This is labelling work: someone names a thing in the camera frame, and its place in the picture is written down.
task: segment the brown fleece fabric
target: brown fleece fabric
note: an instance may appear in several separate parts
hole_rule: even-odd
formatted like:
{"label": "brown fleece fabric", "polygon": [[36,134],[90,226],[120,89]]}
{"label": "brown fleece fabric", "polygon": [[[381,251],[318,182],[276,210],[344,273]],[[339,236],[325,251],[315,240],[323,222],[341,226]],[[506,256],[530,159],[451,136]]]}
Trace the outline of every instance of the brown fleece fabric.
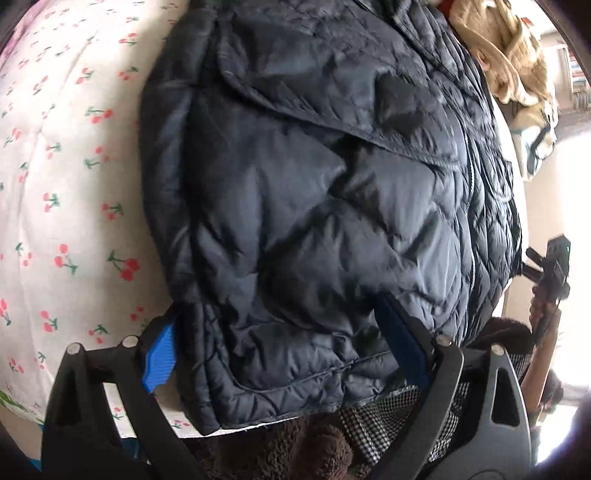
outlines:
{"label": "brown fleece fabric", "polygon": [[371,469],[353,453],[335,414],[186,444],[216,480],[361,480]]}

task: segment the metal rivet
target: metal rivet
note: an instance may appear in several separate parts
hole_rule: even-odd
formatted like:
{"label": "metal rivet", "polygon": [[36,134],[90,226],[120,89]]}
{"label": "metal rivet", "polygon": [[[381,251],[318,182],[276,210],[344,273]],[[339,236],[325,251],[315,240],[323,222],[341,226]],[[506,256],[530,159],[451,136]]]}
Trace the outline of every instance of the metal rivet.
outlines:
{"label": "metal rivet", "polygon": [[447,335],[437,335],[435,341],[439,346],[450,346],[452,344],[452,339],[450,339]]}
{"label": "metal rivet", "polygon": [[505,349],[502,345],[499,345],[498,343],[495,343],[493,346],[491,346],[491,351],[496,356],[503,356],[505,354]]}
{"label": "metal rivet", "polygon": [[71,343],[70,345],[68,345],[68,348],[66,349],[66,352],[68,352],[70,355],[75,355],[80,351],[80,344],[77,342]]}
{"label": "metal rivet", "polygon": [[139,338],[137,338],[135,335],[129,335],[123,339],[121,345],[123,345],[125,348],[133,348],[138,344],[138,342]]}

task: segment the white floral fabric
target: white floral fabric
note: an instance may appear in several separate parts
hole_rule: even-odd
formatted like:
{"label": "white floral fabric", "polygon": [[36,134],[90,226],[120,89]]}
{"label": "white floral fabric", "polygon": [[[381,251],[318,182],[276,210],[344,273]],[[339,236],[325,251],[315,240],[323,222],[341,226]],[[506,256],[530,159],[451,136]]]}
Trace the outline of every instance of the white floral fabric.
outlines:
{"label": "white floral fabric", "polygon": [[[114,346],[170,305],[142,211],[142,87],[188,0],[55,0],[0,72],[0,404],[41,422],[66,346]],[[133,429],[107,389],[123,437]],[[157,391],[198,436],[174,384]]]}

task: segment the jacket pocket flap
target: jacket pocket flap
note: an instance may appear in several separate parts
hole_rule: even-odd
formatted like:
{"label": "jacket pocket flap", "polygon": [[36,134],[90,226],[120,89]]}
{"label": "jacket pocket flap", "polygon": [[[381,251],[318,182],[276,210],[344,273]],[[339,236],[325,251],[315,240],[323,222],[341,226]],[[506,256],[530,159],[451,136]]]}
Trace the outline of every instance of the jacket pocket flap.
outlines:
{"label": "jacket pocket flap", "polygon": [[221,75],[243,97],[396,154],[460,168],[452,127],[458,119],[443,95],[400,78],[395,66],[261,12],[236,8],[219,27]]}

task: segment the beige fabric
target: beige fabric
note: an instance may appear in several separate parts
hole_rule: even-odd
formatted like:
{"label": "beige fabric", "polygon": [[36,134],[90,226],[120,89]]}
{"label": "beige fabric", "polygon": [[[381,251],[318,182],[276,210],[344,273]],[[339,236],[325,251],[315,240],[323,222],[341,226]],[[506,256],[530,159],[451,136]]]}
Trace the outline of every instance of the beige fabric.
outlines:
{"label": "beige fabric", "polygon": [[[542,48],[508,1],[456,0],[449,21],[479,60],[500,102],[514,100],[525,106],[548,102],[556,112]],[[557,115],[551,120],[556,122]]]}

